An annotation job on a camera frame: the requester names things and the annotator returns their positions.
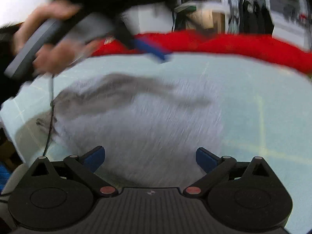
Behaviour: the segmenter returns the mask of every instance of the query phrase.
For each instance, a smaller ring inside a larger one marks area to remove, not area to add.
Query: red fabric
[[[153,43],[172,52],[197,52],[215,54],[240,54],[294,68],[302,73],[312,72],[312,53],[306,53],[288,43],[276,40],[270,35],[228,35],[220,34],[205,39],[191,30],[167,34],[139,34],[136,38],[148,38]],[[139,54],[127,50],[119,41],[102,44],[92,56],[108,54]]]

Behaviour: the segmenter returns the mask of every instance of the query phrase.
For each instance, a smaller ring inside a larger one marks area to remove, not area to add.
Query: light blue table
[[[289,69],[241,56],[174,54],[158,64],[148,55],[90,58],[55,79],[55,94],[75,80],[123,72],[160,77],[208,77],[221,89],[223,155],[238,161],[263,156],[294,202],[287,229],[304,234],[312,228],[312,85]],[[24,87],[0,112],[24,162],[42,154],[46,135],[35,125],[49,110],[48,79]],[[51,161],[71,154],[51,144]]]

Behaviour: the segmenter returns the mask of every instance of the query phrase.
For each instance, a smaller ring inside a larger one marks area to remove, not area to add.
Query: finger
[[[43,73],[59,74],[65,70],[74,60],[83,46],[72,40],[63,40],[57,46],[45,46],[42,48],[33,65]]]
[[[36,8],[14,35],[15,52],[18,53],[31,35],[49,18],[66,20],[79,11],[80,7],[67,0],[55,0]]]
[[[84,53],[86,54],[86,57],[89,57],[95,51],[97,51],[102,42],[103,42],[102,40],[93,40],[89,44],[87,44],[84,48]]]
[[[36,53],[36,59],[33,62],[33,66],[40,74],[46,73],[46,64],[49,60],[50,52],[53,48],[53,45],[45,44]]]

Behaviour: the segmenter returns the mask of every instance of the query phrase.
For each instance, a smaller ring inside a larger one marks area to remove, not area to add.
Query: blue object
[[[144,51],[146,53],[154,54],[155,56],[160,58],[162,61],[167,60],[166,59],[167,53],[161,50],[159,47],[152,46],[151,44],[146,43],[146,41],[143,41],[143,40],[136,39],[134,40],[134,42],[135,42],[135,47],[138,50]]]
[[[212,153],[209,153],[204,148],[198,148],[196,151],[196,162],[205,173],[211,172],[218,166],[219,158],[214,156]]]
[[[4,189],[5,184],[9,180],[10,176],[11,176],[10,171],[8,171],[3,165],[3,163],[0,162],[0,193]]]
[[[79,158],[79,162],[87,167],[92,173],[94,173],[105,160],[105,149],[102,146],[94,148],[92,151],[84,154]]]

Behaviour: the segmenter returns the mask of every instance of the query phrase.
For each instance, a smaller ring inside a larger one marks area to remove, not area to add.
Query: human hand
[[[14,35],[14,53],[17,54],[23,48],[27,40],[45,20],[49,18],[66,20],[75,15],[79,9],[79,6],[71,4],[67,0],[55,0],[36,8]],[[59,74],[77,58],[78,54],[84,53],[91,55],[98,45],[98,40],[84,45],[78,41],[69,39],[62,40],[56,46],[45,44],[37,52],[33,66],[41,74]]]

